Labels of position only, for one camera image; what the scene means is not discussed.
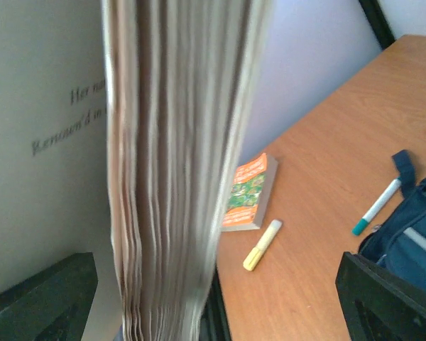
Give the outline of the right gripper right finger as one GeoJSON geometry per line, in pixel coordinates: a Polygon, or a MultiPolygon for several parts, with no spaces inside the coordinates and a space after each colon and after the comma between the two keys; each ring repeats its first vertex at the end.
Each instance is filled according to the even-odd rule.
{"type": "Polygon", "coordinates": [[[426,340],[426,292],[358,254],[335,280],[351,340],[426,340]]]}

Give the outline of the orange Treehouse paperback book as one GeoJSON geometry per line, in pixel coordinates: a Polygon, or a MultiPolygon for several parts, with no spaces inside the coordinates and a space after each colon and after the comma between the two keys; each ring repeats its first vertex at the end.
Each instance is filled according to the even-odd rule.
{"type": "Polygon", "coordinates": [[[224,232],[261,228],[277,169],[278,161],[267,153],[236,169],[222,222],[224,232]]]}

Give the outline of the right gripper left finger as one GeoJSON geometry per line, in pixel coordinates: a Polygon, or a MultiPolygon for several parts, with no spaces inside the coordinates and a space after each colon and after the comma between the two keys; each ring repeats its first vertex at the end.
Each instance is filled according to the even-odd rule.
{"type": "Polygon", "coordinates": [[[97,284],[93,253],[76,253],[0,293],[0,340],[81,340],[97,284]]]}

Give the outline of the pink illustrated paperback book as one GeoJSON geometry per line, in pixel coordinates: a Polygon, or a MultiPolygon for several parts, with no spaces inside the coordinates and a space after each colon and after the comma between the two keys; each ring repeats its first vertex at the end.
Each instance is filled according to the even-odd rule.
{"type": "Polygon", "coordinates": [[[198,340],[271,1],[0,1],[0,293],[76,253],[84,332],[198,340]]]}

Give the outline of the navy blue backpack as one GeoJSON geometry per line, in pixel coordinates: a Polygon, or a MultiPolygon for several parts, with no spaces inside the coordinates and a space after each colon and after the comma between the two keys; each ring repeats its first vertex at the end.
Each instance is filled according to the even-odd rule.
{"type": "Polygon", "coordinates": [[[426,292],[426,178],[416,183],[406,150],[392,156],[402,180],[403,201],[362,241],[364,258],[426,292]]]}

